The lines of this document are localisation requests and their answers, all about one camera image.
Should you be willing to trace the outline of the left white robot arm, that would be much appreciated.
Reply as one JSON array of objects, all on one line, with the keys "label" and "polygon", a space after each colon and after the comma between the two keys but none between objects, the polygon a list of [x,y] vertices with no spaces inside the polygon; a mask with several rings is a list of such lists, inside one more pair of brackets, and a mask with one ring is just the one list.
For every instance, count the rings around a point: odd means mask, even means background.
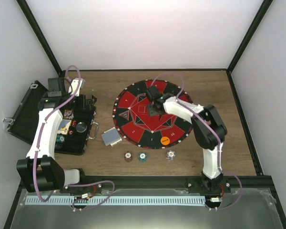
[{"label": "left white robot arm", "polygon": [[55,153],[82,155],[86,149],[96,111],[96,98],[87,99],[80,90],[82,78],[71,80],[65,89],[62,78],[50,78],[49,91],[38,103],[38,125],[31,148],[16,169],[28,192],[40,193],[71,186],[82,193],[88,187],[80,168],[64,169]]}]

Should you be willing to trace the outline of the teal chip stack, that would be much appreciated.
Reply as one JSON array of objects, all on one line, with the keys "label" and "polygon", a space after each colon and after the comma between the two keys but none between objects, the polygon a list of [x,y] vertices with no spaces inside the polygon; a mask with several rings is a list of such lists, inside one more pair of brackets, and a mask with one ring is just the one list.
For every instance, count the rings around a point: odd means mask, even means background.
[{"label": "teal chip stack", "polygon": [[146,152],[140,152],[138,155],[138,159],[140,162],[145,162],[147,160],[147,153]]}]

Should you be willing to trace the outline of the orange big blind button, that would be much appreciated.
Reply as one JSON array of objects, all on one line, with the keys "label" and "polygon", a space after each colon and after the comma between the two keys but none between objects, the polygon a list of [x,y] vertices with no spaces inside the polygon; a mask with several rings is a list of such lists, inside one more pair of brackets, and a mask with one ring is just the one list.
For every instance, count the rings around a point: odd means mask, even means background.
[{"label": "orange big blind button", "polygon": [[160,142],[163,146],[167,146],[170,144],[170,138],[167,137],[167,136],[163,136],[161,139],[160,139]]}]

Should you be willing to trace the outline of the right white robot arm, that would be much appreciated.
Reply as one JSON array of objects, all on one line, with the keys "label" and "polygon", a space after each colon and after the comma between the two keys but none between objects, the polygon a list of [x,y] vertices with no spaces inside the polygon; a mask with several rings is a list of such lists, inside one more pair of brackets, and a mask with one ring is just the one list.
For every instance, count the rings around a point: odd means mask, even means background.
[{"label": "right white robot arm", "polygon": [[162,94],[154,85],[145,94],[151,102],[149,116],[175,115],[192,125],[195,139],[203,149],[202,186],[205,191],[214,192],[223,179],[222,147],[227,135],[227,128],[217,109],[213,105],[185,102],[171,93]]}]

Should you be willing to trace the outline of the brown 100 chip stack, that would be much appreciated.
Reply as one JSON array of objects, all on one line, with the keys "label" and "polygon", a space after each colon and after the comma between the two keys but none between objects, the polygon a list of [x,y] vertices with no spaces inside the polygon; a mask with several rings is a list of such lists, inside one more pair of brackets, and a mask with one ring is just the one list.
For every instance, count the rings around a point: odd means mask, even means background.
[{"label": "brown 100 chip stack", "polygon": [[126,152],[124,154],[124,160],[126,162],[131,162],[133,160],[133,156],[132,156],[132,153],[131,152]]}]

